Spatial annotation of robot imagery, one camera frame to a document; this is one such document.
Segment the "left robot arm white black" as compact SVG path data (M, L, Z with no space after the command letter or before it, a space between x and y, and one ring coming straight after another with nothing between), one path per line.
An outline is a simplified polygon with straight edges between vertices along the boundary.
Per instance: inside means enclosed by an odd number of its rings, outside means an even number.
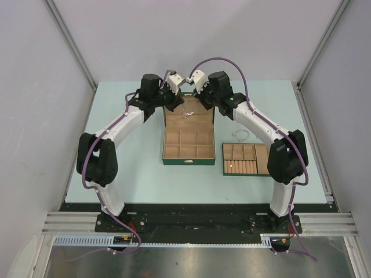
M137 127L146 122L158 107L173 111L184 101L180 88L186 80L174 71L164 78L143 75L140 87L125 96L125 109L97 133L83 133L79 138L76 170L85 189L95 191L101 208L109 214L108 225L120 232L127 227L128 217L122 214L124 201L117 192L117 148Z

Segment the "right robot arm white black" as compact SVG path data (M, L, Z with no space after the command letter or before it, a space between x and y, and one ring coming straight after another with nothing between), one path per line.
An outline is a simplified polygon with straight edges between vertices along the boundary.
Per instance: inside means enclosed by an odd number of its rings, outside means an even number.
M304 134L289 131L273 122L249 101L246 94L233 91L229 76L224 72L206 75L200 70L188 79L195 85L195 96L206 108L219 112L251 131L269 149L267 169L274 180L267 225L273 232L282 232L288 226L293 209L296 185L307 185L308 155ZM305 176L304 182L298 179Z

